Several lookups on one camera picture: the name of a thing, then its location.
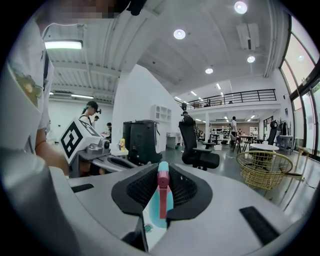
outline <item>person's arm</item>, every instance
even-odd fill
[[[36,133],[35,153],[41,157],[48,166],[58,167],[64,175],[69,175],[69,165],[63,153],[56,151],[46,140],[45,128]]]

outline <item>black cap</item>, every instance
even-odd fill
[[[93,107],[96,112],[98,111],[98,104],[94,100],[89,101],[86,105],[90,106],[90,107]]]

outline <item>white round table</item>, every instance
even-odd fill
[[[277,146],[274,145],[268,145],[268,144],[259,144],[259,143],[253,143],[250,145],[251,148],[263,150],[263,151],[276,151],[279,150]]]

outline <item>balcony railing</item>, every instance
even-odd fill
[[[276,101],[275,89],[247,90],[189,101],[186,110],[248,102]]]

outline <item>black mesh pad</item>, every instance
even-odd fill
[[[125,214],[142,216],[142,211],[158,186],[158,166],[155,163],[113,186],[111,197],[121,211]]]
[[[113,186],[112,199],[124,213],[142,216],[158,186],[158,166],[153,164]],[[212,200],[211,187],[205,180],[172,164],[169,165],[169,175],[173,209],[167,212],[168,225],[170,221],[197,217]]]

